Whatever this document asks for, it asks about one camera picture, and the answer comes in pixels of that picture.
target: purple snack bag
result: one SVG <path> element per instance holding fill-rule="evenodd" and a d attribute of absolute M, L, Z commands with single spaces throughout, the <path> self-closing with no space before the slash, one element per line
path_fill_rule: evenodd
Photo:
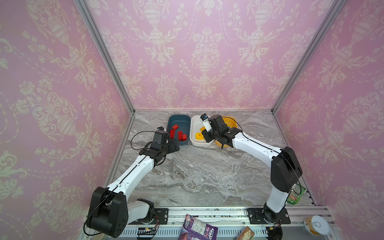
<path fill-rule="evenodd" d="M 186 215 L 179 240 L 216 240 L 217 227 L 213 227 L 191 215 Z"/>

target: brown snack package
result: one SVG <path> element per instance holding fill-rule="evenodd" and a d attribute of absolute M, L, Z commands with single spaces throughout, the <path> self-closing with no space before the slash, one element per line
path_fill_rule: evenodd
<path fill-rule="evenodd" d="M 254 235 L 255 233 L 249 227 L 246 227 L 236 240 L 251 240 Z"/>

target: gray marble surface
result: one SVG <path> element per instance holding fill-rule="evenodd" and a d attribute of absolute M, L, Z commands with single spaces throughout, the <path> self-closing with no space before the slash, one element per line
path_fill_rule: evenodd
<path fill-rule="evenodd" d="M 136 159 L 138 151 L 130 146 L 132 137 L 140 131 L 166 128 L 173 114 L 189 116 L 220 114 L 233 116 L 244 132 L 267 144 L 283 148 L 285 145 L 270 111 L 196 111 L 142 112 L 135 120 L 115 178 L 119 177 Z M 142 148 L 153 138 L 152 132 L 137 135 L 132 143 Z M 166 161 L 150 171 L 135 188 L 129 202 L 137 198 L 153 201 L 157 206 L 171 205 L 263 205 L 272 184 L 270 169 L 257 158 L 234 148 L 195 147 L 189 141 L 180 151 L 168 154 Z M 306 193 L 300 204 L 311 204 Z"/>

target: orange container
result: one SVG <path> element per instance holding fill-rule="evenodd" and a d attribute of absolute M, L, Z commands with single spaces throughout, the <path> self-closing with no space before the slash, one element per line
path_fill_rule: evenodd
<path fill-rule="evenodd" d="M 225 122 L 225 124 L 228 126 L 228 127 L 238 127 L 237 126 L 237 123 L 235 122 L 236 121 L 236 118 L 234 117 L 231 117 L 231 116 L 222 116 L 223 117 L 223 120 Z M 221 147 L 221 143 L 219 143 L 217 140 L 215 140 L 215 143 L 217 146 Z"/>

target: pink wall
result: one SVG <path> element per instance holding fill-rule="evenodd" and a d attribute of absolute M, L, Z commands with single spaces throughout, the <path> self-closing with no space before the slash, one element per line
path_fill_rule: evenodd
<path fill-rule="evenodd" d="M 0 5 L 0 239 L 73 240 L 129 115 L 73 1 Z"/>
<path fill-rule="evenodd" d="M 333 0 L 87 0 L 136 109 L 270 109 Z"/>
<path fill-rule="evenodd" d="M 382 239 L 384 2 L 348 0 L 277 116 L 344 240 Z"/>

